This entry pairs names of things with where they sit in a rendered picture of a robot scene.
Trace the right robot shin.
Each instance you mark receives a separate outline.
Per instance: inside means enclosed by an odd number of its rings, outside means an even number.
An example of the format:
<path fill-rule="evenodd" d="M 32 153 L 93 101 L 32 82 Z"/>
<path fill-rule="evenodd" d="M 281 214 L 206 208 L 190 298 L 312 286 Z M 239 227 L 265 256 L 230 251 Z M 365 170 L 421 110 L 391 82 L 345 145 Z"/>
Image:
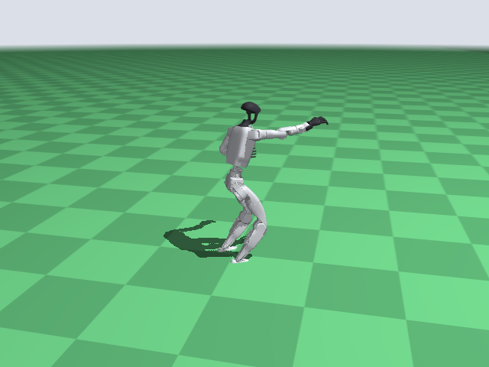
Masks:
<path fill-rule="evenodd" d="M 237 259 L 241 262 L 248 255 L 248 253 L 259 243 L 259 241 L 264 237 L 267 232 L 266 226 L 264 223 L 258 223 L 254 229 L 251 229 L 247 234 L 246 239 L 244 240 L 244 244 L 241 248 L 241 251 L 237 255 Z M 240 261 L 241 259 L 241 261 Z"/>

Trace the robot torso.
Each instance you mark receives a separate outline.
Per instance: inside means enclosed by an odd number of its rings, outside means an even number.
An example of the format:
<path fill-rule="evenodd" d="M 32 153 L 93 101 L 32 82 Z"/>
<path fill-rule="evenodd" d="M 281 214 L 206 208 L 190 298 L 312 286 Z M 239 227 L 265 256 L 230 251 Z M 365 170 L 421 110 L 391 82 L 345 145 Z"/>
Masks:
<path fill-rule="evenodd" d="M 241 124 L 241 123 L 240 123 Z M 251 159 L 252 152 L 256 141 L 248 139 L 248 132 L 253 130 L 249 127 L 241 127 L 235 125 L 230 133 L 228 140 L 228 147 L 226 151 L 226 163 L 234 165 L 225 178 L 227 189 L 234 193 L 233 186 L 238 184 L 242 186 L 244 179 L 241 176 L 243 169 L 240 167 L 247 167 Z"/>

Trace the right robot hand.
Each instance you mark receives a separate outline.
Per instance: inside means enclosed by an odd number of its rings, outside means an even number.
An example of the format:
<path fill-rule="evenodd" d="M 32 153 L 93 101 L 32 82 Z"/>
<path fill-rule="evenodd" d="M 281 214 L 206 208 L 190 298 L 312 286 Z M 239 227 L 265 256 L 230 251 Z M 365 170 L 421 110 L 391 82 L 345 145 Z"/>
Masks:
<path fill-rule="evenodd" d="M 322 116 L 316 118 L 314 117 L 313 119 L 311 119 L 310 121 L 307 122 L 309 124 L 309 126 L 306 127 L 306 131 L 309 131 L 310 129 L 313 128 L 313 126 L 315 125 L 320 125 L 322 123 L 326 123 L 328 124 L 327 120 L 324 119 Z"/>

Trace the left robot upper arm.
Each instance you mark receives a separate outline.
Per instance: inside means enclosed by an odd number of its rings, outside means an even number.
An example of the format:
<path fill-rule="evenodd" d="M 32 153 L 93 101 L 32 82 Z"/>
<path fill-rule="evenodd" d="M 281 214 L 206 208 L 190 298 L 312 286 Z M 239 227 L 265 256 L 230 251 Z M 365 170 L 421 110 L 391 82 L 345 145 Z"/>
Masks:
<path fill-rule="evenodd" d="M 225 136 L 222 144 L 220 145 L 219 147 L 219 151 L 221 152 L 221 154 L 223 155 L 226 155 L 226 151 L 227 151 L 227 147 L 228 147 L 228 140 L 229 140 L 229 137 L 230 137 L 230 133 L 231 133 L 231 130 L 232 130 L 233 127 L 230 127 L 227 131 L 227 135 Z"/>

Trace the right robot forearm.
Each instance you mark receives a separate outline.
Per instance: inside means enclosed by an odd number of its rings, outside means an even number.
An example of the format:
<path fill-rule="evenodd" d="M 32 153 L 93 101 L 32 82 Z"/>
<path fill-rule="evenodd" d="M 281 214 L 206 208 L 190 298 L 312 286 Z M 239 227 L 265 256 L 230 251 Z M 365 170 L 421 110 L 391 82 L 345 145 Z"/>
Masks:
<path fill-rule="evenodd" d="M 280 132 L 287 131 L 288 135 L 291 136 L 291 135 L 307 132 L 306 131 L 307 126 L 309 126 L 309 124 L 307 122 L 304 122 L 302 125 L 279 128 L 278 131 Z"/>

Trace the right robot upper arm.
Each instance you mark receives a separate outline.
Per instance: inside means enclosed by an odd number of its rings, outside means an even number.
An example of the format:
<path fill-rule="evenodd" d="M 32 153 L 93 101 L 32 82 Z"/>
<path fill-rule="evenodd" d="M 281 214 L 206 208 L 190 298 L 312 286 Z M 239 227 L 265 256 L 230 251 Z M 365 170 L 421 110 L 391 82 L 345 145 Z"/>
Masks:
<path fill-rule="evenodd" d="M 253 129 L 248 132 L 248 139 L 252 141 L 260 141 L 262 139 L 272 139 L 272 138 L 279 138 L 279 139 L 285 139 L 287 137 L 287 131 L 280 132 L 278 129 L 271 130 L 260 130 L 260 129 Z"/>

